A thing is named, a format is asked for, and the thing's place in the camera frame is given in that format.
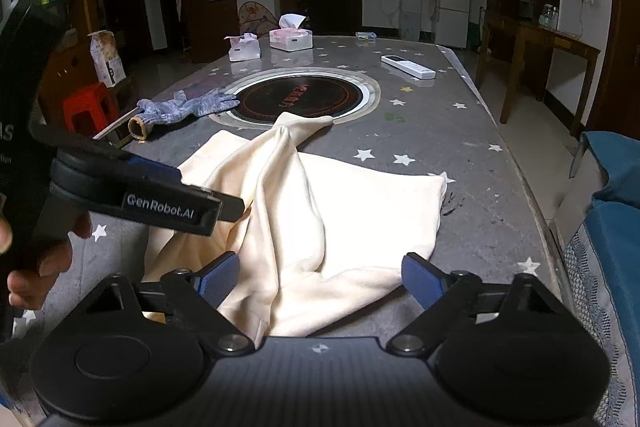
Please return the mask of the white refrigerator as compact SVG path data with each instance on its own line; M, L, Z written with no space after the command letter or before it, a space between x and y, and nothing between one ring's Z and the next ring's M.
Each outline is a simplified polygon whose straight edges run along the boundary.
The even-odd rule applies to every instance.
M464 49L468 38L471 0L435 0L435 42Z

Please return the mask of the round black induction cooktop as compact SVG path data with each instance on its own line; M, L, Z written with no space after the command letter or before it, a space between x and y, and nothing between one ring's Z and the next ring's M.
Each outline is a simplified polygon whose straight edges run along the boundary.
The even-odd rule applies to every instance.
M217 124L264 130L283 113L305 118L330 116L346 124L378 108L380 84L363 72L344 68L293 67L254 72L224 89L239 100L228 112L214 114Z

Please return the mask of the cream sweatshirt garment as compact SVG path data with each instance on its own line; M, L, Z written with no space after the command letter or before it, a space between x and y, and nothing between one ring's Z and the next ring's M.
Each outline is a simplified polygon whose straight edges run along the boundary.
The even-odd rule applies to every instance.
M251 140L214 134L181 165L183 180L238 196L244 213L209 236L152 229L145 280L233 251L239 280L218 309L255 341L311 334L397 288L402 258L434 251L446 179L300 150L331 124L285 113Z

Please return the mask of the small clear plastic item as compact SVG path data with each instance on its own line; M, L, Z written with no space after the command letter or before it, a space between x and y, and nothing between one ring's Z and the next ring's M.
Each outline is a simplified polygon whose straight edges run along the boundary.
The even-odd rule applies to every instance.
M356 38L362 41L373 41L376 39L376 33L370 31L358 31Z

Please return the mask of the blue covered sofa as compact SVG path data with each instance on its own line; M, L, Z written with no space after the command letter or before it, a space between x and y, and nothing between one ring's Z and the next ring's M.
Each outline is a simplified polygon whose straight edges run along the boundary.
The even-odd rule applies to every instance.
M575 314L610 360L596 413L602 426L639 424L639 142L586 131L570 188L552 220Z

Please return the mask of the pink tissue box large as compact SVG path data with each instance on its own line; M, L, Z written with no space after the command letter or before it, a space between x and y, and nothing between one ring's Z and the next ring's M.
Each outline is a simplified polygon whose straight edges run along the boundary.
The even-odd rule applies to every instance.
M269 31L269 43L273 49L284 52L309 50L314 46L312 32L302 27L305 15L284 14L279 27Z

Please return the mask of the water dispenser with blue bottle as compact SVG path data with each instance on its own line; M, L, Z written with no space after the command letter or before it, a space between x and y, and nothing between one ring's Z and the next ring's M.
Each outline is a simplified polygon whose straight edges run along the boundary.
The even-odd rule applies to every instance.
M422 0L399 0L400 38L419 41L422 20Z

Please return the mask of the white paper bag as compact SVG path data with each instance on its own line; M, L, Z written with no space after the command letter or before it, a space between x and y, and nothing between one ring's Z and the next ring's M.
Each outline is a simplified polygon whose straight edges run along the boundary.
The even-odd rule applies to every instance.
M90 34L90 54L98 79L107 88L113 88L126 79L126 72L120 58L115 36L111 31L100 30Z

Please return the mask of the red plastic stool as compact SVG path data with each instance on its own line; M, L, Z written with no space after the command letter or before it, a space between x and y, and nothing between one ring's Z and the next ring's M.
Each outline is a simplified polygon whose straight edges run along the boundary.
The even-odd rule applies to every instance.
M83 87L63 101L66 130L93 136L119 117L110 91L102 82Z

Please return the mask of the small pink tissue pack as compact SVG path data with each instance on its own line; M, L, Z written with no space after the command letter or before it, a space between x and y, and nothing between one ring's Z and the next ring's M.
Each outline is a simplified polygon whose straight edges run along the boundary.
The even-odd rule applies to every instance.
M262 57L258 37L251 32L240 36L228 36L226 40L230 43L228 57L232 63L254 61Z

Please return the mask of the floor fan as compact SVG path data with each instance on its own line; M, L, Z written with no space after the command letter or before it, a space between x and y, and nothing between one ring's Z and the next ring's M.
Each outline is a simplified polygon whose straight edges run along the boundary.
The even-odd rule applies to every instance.
M244 2L239 8L239 31L241 35L254 34L258 38L268 35L273 29L279 29L277 19L265 7L256 1Z

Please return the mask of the dark wooden side table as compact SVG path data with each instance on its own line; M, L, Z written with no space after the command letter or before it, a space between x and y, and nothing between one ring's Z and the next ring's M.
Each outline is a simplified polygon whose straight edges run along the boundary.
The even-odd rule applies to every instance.
M573 55L586 63L577 107L568 124L570 135L578 138L584 129L582 115L586 109L601 51L595 46L582 42L577 37L544 26L518 22L505 15L487 11L484 17L482 43L476 68L475 83L477 88L480 88L484 82L490 39L494 35L505 35L514 40L509 75L506 80L506 94L499 115L500 124L506 124L512 113L522 74L525 74L525 79L533 85L538 100L544 101L547 96L547 82L554 52L560 51Z

